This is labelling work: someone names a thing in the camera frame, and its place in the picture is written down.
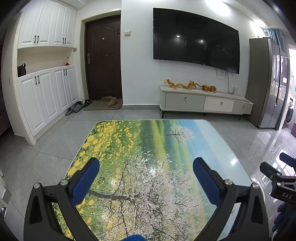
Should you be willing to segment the purple square stool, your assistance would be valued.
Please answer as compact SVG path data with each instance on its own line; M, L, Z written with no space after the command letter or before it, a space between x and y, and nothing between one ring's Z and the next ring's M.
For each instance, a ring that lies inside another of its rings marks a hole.
M296 137L296 122L293 123L292 129L290 132L294 137Z

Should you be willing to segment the white washing machine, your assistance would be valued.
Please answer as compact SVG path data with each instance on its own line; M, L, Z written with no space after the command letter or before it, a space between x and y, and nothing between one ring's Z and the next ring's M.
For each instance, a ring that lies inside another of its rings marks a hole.
M283 126L284 128L288 127L288 125L292 120L292 117L293 117L293 105L290 104L287 110L287 115L285 117L285 125Z

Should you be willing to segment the grey double-door refrigerator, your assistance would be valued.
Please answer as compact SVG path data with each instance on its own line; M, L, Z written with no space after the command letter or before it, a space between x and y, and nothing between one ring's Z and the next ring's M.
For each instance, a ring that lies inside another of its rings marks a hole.
M246 98L253 103L248 120L257 128L280 128L288 80L287 54L274 40L249 40Z

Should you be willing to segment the golden tiger figurine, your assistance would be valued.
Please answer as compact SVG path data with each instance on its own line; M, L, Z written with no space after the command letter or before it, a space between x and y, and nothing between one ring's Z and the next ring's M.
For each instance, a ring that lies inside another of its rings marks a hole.
M211 85L211 86L208 86L208 85L202 85L201 86L201 89L206 91L206 92L216 92L216 87Z

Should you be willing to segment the grey slippers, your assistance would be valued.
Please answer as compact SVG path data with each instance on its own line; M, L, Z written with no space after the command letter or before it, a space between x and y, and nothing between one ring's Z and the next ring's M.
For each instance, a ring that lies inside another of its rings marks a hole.
M83 108L88 107L91 104L91 101L87 99L86 101L77 101L74 105L69 107L65 113L65 116L69 116L72 113L78 113Z

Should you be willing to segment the brown door mat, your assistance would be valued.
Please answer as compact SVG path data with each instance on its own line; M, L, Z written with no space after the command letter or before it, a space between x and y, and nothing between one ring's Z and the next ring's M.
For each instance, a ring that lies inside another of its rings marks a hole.
M122 99L117 100L117 104L114 106L108 106L108 102L96 100L93 101L90 105L83 108L84 111L90 111L90 110L118 110L122 107Z

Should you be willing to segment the golden dragon figurine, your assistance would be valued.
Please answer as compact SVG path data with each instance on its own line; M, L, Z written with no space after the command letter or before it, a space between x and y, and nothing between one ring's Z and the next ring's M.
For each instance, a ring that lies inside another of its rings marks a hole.
M184 85L182 83L173 83L171 80L169 79L165 79L164 83L167 83L169 85L169 87L173 88L173 89L177 89L177 88L183 88L183 89L187 89L187 90L191 90L192 88L197 88L199 85L197 83L195 83L194 81L189 81L188 85Z

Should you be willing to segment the white low TV cabinet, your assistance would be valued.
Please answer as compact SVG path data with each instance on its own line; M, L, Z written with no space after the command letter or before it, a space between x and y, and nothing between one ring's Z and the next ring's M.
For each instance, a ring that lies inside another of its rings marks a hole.
M251 114L253 103L239 95L224 92L206 92L183 88L160 87L159 108L190 113Z

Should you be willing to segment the tan boots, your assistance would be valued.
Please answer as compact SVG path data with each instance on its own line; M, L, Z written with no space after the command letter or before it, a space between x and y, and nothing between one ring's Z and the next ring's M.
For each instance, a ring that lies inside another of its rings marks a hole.
M101 100L103 102L108 102L107 106L110 107L110 108L113 107L113 106L115 106L115 105L117 105L117 103L118 103L117 98L116 97L112 97L112 96L103 96L101 98Z

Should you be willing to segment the white shoe cabinet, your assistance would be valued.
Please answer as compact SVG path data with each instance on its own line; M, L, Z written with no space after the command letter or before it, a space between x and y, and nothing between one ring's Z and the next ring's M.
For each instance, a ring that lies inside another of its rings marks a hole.
M72 61L77 11L30 1L12 18L1 54L1 88L14 135L29 145L78 99Z

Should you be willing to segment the dark brown entrance door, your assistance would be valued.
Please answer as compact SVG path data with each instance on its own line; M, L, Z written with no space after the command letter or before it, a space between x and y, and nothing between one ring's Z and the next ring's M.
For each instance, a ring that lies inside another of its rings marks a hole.
M120 15L86 23L85 64L91 100L122 97Z

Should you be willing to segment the large black wall television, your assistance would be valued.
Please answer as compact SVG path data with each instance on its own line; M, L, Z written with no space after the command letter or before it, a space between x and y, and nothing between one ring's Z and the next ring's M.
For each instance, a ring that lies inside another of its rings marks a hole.
M154 8L153 36L155 60L197 63L239 73L239 32L224 23L186 11Z

